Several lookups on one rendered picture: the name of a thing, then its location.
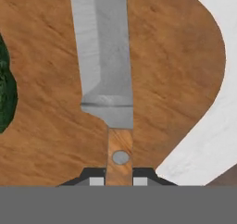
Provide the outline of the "wooden cutting board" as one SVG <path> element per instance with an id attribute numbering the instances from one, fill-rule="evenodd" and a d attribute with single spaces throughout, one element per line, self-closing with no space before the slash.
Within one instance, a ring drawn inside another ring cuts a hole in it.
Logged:
<path id="1" fill-rule="evenodd" d="M 226 52 L 200 0 L 127 0 L 132 170 L 156 168 L 213 105 Z M 107 125 L 81 110 L 70 0 L 0 0 L 0 33 L 17 82 L 0 134 L 0 187 L 59 186 L 106 168 Z"/>

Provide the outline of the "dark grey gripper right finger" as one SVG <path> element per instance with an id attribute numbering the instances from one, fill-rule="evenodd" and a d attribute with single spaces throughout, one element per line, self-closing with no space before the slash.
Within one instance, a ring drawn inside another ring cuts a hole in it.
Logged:
<path id="1" fill-rule="evenodd" d="M 175 186 L 175 183 L 158 177 L 153 168 L 134 168 L 132 178 L 133 186 Z"/>

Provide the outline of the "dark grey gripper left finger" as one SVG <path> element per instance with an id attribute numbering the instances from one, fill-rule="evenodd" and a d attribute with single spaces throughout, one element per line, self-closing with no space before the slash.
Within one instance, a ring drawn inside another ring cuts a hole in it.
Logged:
<path id="1" fill-rule="evenodd" d="M 61 183 L 61 186 L 104 186 L 105 168 L 84 168 L 79 177 Z"/>

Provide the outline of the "wooden handled steel knife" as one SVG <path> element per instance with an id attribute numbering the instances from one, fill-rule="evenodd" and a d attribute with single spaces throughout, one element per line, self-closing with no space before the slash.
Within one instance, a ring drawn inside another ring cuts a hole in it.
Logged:
<path id="1" fill-rule="evenodd" d="M 133 94 L 127 0 L 70 0 L 81 110 L 107 125 L 107 186 L 131 186 Z"/>

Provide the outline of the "dark green broccoli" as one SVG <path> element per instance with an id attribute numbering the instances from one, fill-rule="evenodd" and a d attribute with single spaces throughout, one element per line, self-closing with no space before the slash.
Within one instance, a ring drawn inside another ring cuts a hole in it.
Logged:
<path id="1" fill-rule="evenodd" d="M 17 82 L 10 70 L 10 55 L 0 33 L 0 134 L 12 122 L 17 103 Z"/>

